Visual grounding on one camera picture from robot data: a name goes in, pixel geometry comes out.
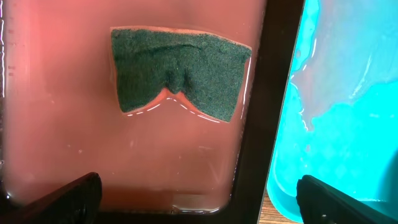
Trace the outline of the black tray with red water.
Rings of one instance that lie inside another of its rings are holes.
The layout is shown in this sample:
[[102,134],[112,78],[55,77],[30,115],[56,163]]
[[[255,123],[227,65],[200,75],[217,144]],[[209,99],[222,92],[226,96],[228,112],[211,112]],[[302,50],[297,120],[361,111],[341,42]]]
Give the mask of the black tray with red water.
[[[302,1],[3,1],[2,208],[89,172],[97,223],[257,223]],[[215,33],[252,50],[230,122],[162,90],[119,108],[111,29]]]

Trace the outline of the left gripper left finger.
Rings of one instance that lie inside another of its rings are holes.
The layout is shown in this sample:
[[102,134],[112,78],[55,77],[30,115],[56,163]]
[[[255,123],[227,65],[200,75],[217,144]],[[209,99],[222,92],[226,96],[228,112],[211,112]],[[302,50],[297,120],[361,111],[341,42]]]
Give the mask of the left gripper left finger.
[[90,172],[24,207],[3,213],[1,223],[92,224],[101,199],[101,178]]

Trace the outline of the teal plastic tray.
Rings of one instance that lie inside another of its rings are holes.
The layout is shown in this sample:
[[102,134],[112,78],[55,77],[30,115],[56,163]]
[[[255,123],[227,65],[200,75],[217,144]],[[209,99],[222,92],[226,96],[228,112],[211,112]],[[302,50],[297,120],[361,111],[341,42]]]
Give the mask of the teal plastic tray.
[[397,0],[305,2],[267,178],[294,222],[305,175],[397,218]]

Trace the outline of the green scrubbing sponge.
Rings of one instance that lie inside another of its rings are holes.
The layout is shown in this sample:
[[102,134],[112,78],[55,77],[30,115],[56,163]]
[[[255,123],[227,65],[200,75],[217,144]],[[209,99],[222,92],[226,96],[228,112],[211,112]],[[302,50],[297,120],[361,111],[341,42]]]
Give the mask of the green scrubbing sponge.
[[206,32],[113,28],[110,38],[123,113],[147,106],[167,89],[202,113],[231,121],[250,47]]

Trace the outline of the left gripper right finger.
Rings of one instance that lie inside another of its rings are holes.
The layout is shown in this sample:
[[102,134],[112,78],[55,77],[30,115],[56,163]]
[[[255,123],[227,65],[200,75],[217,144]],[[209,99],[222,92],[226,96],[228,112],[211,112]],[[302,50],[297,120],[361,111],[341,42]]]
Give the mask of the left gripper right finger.
[[311,176],[297,182],[296,200],[304,224],[397,224],[397,220]]

